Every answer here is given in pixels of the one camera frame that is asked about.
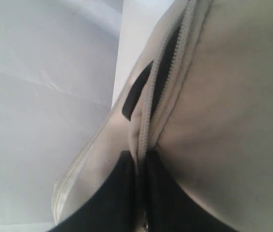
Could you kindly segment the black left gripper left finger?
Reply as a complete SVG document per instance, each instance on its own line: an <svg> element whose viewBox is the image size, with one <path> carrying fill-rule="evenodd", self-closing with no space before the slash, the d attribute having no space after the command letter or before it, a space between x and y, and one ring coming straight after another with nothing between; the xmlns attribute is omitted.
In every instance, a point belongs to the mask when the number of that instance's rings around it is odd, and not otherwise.
<svg viewBox="0 0 273 232"><path fill-rule="evenodd" d="M53 232L141 232L144 229L143 180L130 151L119 159L97 192Z"/></svg>

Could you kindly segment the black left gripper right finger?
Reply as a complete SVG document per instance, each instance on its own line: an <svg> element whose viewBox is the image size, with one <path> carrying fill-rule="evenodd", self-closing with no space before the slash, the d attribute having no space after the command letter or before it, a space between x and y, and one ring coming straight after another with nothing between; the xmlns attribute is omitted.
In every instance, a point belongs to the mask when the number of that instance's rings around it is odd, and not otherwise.
<svg viewBox="0 0 273 232"><path fill-rule="evenodd" d="M158 152L145 156L146 215L150 232L224 232L226 225L204 211L175 182Z"/></svg>

